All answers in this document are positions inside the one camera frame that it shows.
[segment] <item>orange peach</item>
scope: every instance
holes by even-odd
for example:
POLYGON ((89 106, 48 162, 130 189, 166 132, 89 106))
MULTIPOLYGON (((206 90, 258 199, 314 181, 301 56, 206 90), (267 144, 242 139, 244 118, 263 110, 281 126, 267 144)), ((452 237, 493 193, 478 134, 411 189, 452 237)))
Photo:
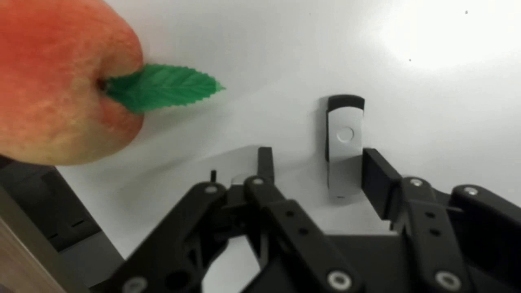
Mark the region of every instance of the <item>orange peach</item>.
POLYGON ((102 82, 141 67, 135 33, 102 0, 0 0, 0 155, 78 165, 123 149, 143 118, 102 82))

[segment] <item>black mechanical arm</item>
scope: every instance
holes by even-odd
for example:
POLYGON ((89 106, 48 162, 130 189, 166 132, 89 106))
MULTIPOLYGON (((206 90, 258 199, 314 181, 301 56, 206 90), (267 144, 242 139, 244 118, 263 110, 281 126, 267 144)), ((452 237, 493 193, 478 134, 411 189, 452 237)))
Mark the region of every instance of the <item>black mechanical arm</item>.
POLYGON ((389 237, 327 237, 275 186, 270 149, 242 186, 193 186, 102 293, 200 293, 228 240, 247 237, 260 274, 244 293, 521 292, 521 212, 478 186, 452 194, 363 152, 363 191, 389 237))

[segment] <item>leaf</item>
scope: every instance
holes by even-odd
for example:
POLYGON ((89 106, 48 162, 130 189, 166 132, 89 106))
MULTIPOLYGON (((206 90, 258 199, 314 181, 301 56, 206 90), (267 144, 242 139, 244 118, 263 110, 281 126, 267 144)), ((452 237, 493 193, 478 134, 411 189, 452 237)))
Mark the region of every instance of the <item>leaf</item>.
POLYGON ((104 93, 128 111, 188 106, 224 90, 214 79, 187 67, 146 64, 140 72, 105 80, 104 93))

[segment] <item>screw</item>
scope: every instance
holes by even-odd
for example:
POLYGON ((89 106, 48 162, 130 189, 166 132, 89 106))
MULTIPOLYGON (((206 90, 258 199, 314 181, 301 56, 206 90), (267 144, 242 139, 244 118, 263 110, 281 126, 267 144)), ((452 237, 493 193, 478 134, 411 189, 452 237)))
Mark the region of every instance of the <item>screw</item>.
POLYGON ((441 271, 434 276, 438 285, 447 292, 459 292, 460 290, 460 281, 457 279, 457 276, 441 271))
POLYGON ((206 193, 206 194, 214 194, 214 193, 216 193, 216 188, 214 188, 214 186, 208 186, 208 188, 205 189, 205 193, 206 193))
POLYGON ((341 271, 330 272, 327 276, 327 282, 330 289, 333 289, 335 292, 346 292, 353 285, 351 279, 341 271))
POLYGON ((133 277, 123 284, 123 293, 143 293, 148 287, 146 279, 133 277))
POLYGON ((255 186, 262 186, 263 181, 262 181, 260 178, 255 178, 255 180, 254 180, 254 184, 255 184, 255 186))
POLYGON ((467 194, 470 194, 470 196, 477 196, 477 194, 478 194, 478 191, 477 191, 475 188, 472 188, 472 186, 467 186, 467 188, 464 189, 464 193, 467 193, 467 194))
POLYGON ((410 184, 415 186, 415 188, 420 188, 420 186, 423 186, 423 181, 413 178, 413 180, 410 180, 410 184))

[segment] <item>white background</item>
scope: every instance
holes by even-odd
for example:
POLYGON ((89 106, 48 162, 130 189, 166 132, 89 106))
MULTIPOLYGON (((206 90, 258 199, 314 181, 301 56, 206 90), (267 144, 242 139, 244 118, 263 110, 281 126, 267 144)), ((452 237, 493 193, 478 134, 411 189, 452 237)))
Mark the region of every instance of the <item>white background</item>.
MULTIPOLYGON (((123 256, 211 168, 224 184, 252 175, 255 145, 273 147, 280 189, 327 233, 384 233, 366 201, 327 201, 320 98, 333 93, 366 98, 364 142, 402 175, 441 191, 475 183, 521 202, 521 2, 109 4, 148 61, 195 67, 226 87, 203 105, 148 115, 110 158, 60 168, 123 256)), ((234 245, 208 292, 237 292, 255 272, 244 243, 234 245)))

